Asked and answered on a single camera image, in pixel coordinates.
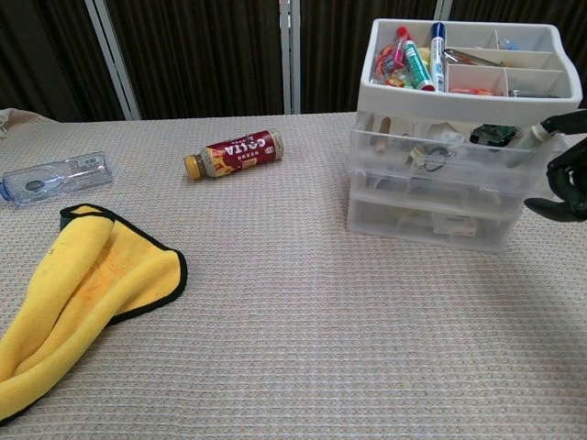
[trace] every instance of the clear plastic box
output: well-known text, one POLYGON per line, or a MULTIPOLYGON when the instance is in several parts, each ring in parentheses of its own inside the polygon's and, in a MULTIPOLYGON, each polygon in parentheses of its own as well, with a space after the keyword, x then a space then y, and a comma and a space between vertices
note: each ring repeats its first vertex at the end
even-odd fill
MULTIPOLYGON (((372 131, 381 119, 360 114, 352 130, 349 230, 456 248, 502 250, 524 200, 551 196, 546 165, 566 148, 561 135, 531 151, 408 136, 414 134, 408 127, 426 131, 437 121, 397 118, 392 127, 408 133, 386 135, 372 131), (415 149, 424 153, 421 161, 412 159, 415 149), (508 168, 511 154, 525 158, 508 168), (449 216, 446 222, 470 218, 476 227, 441 227, 442 215, 449 216)), ((453 124, 467 135, 474 127, 453 124)))

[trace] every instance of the green marker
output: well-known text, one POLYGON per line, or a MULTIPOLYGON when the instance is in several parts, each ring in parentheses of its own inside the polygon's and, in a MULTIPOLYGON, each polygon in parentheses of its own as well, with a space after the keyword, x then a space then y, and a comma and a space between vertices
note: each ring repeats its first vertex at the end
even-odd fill
POLYGON ((434 84, 432 83, 432 78, 430 77, 430 73, 420 54, 418 53, 418 47, 412 41, 412 37, 410 33, 407 31, 405 26, 400 26, 397 28, 397 38, 405 39, 404 43, 404 61, 407 64, 408 69, 414 76, 414 84, 417 90, 427 90, 429 92, 434 92, 436 89, 434 88, 434 84))

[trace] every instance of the red bottle label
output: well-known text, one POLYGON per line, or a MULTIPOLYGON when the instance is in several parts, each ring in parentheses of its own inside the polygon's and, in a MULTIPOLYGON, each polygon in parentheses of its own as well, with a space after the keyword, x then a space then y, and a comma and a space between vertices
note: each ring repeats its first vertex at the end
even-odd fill
POLYGON ((273 162, 277 157, 275 139, 269 131, 260 131, 238 139, 208 145, 210 158, 217 175, 273 162))

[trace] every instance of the dark curtain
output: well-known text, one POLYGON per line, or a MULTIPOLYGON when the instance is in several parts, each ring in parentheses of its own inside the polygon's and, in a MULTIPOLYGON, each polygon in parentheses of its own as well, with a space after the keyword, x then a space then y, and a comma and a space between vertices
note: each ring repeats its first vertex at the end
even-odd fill
POLYGON ((587 90, 587 15, 586 0, 454 0, 451 20, 496 21, 509 23, 548 23, 559 29, 569 58, 587 90))
POLYGON ((108 0, 143 118, 283 113, 278 0, 108 0))
POLYGON ((301 0, 302 113, 357 109, 375 18, 430 20, 436 0, 301 0))
POLYGON ((83 0, 0 1, 0 108, 123 119, 83 0))

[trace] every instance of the plastic storage drawer unit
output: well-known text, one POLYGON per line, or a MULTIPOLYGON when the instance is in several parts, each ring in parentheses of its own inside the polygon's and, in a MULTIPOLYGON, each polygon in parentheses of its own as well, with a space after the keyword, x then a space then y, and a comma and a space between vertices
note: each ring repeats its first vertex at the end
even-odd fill
POLYGON ((533 150, 475 144, 471 135, 491 124, 515 127, 520 138, 541 120, 575 110, 582 99, 579 76, 555 27, 446 22, 448 48, 515 66, 446 64, 448 88, 487 87, 494 96, 371 82, 374 56, 393 42, 397 28, 406 26, 422 47, 429 46, 433 23, 373 23, 351 135, 348 228, 500 251, 524 200, 551 195, 546 165, 566 146, 561 135, 533 150), (499 49, 503 40, 514 41, 518 50, 499 49), (513 97, 514 89, 557 98, 513 97), (441 140, 437 133, 446 127, 457 136, 441 140))

